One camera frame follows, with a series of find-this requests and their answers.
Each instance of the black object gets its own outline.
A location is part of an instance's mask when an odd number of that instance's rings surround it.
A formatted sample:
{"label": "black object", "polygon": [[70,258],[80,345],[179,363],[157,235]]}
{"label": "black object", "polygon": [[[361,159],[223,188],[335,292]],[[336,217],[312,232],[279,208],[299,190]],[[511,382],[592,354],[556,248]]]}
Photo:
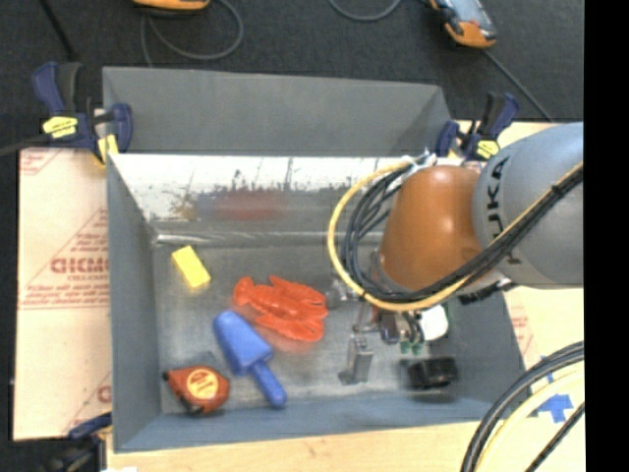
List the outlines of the black object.
{"label": "black object", "polygon": [[458,370],[452,357],[429,358],[408,368],[411,387],[417,389],[442,388],[458,379]]}

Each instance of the yellow sponge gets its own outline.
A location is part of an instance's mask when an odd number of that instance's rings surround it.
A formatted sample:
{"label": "yellow sponge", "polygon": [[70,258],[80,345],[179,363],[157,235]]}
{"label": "yellow sponge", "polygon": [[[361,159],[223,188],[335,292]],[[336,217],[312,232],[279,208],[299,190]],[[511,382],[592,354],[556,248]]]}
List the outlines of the yellow sponge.
{"label": "yellow sponge", "polygon": [[179,249],[171,257],[191,290],[202,290],[209,284],[211,277],[193,247]]}

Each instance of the blue clamp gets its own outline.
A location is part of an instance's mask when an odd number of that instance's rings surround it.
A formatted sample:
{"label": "blue clamp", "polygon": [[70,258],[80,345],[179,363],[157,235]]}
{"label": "blue clamp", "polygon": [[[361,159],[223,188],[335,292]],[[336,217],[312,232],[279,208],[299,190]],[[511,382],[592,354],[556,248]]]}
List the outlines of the blue clamp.
{"label": "blue clamp", "polygon": [[481,122],[477,125],[473,121],[463,134],[458,123],[447,121],[437,137],[435,154],[446,157],[452,150],[464,160],[487,161],[500,150],[498,136],[511,125],[519,110],[520,105],[511,94],[490,91]]}
{"label": "blue clamp", "polygon": [[78,112],[74,101],[75,79],[81,68],[80,63],[59,65],[45,63],[31,76],[32,87],[37,98],[48,110],[49,119],[43,124],[43,133],[52,147],[86,148],[104,162],[102,137],[95,132],[95,126],[109,123],[115,137],[117,150],[129,148],[133,134],[131,107],[126,103],[114,103],[102,115],[92,117]]}

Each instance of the red plastic lobster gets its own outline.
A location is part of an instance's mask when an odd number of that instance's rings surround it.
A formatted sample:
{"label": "red plastic lobster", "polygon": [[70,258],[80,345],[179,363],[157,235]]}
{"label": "red plastic lobster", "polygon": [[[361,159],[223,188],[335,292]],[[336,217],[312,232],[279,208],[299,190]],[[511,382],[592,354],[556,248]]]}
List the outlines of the red plastic lobster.
{"label": "red plastic lobster", "polygon": [[272,285],[255,285],[244,276],[234,287],[234,302],[249,304],[261,315],[256,323],[272,328],[291,339],[318,341],[323,337],[323,319],[327,316],[325,296],[307,285],[279,276],[268,278]]}

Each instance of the cardboard sheet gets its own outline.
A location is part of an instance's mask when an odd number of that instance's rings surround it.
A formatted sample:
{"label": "cardboard sheet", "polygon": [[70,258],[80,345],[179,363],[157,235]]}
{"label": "cardboard sheet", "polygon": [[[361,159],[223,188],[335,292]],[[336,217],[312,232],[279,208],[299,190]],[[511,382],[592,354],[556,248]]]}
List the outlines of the cardboard sheet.
{"label": "cardboard sheet", "polygon": [[111,405],[104,170],[24,150],[20,205],[14,438],[62,437]]}

